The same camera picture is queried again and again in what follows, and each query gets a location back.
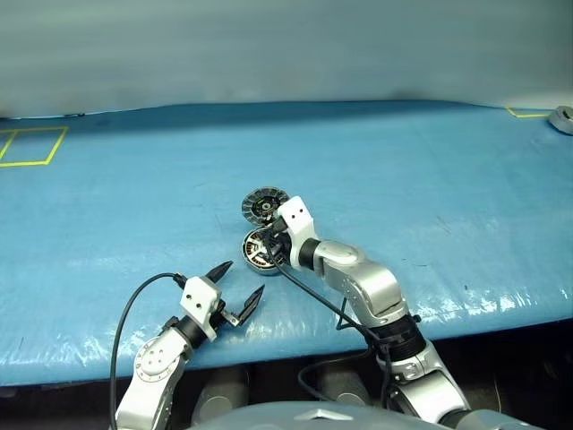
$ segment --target white wall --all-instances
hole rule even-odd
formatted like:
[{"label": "white wall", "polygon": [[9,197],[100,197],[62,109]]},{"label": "white wall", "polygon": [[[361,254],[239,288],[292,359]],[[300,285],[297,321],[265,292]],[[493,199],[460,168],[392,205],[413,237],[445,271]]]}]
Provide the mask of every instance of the white wall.
[{"label": "white wall", "polygon": [[573,0],[0,2],[0,116],[394,98],[573,104]]}]

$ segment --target silver robot arm segment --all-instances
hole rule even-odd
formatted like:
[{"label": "silver robot arm segment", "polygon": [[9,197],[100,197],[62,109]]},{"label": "silver robot arm segment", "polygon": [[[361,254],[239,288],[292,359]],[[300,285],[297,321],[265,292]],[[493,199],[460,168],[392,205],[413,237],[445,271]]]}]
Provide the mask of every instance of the silver robot arm segment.
[{"label": "silver robot arm segment", "polygon": [[137,352],[132,381],[115,414],[118,429],[164,430],[173,391],[193,350],[207,339],[213,341],[224,323],[233,327],[242,325],[257,307],[264,286],[251,294],[240,314],[225,310],[215,282],[230,265],[231,262],[225,262],[206,276],[180,278],[184,317],[170,318],[159,336],[147,341]]},{"label": "silver robot arm segment", "polygon": [[[469,409],[435,347],[418,330],[419,319],[410,315],[392,272],[354,246],[321,241],[298,196],[278,207],[277,215],[271,228],[288,234],[288,263],[297,270],[313,271],[342,293],[359,322],[388,343],[396,387],[391,395],[400,408],[432,423]],[[377,359],[384,369],[383,360]]]}]

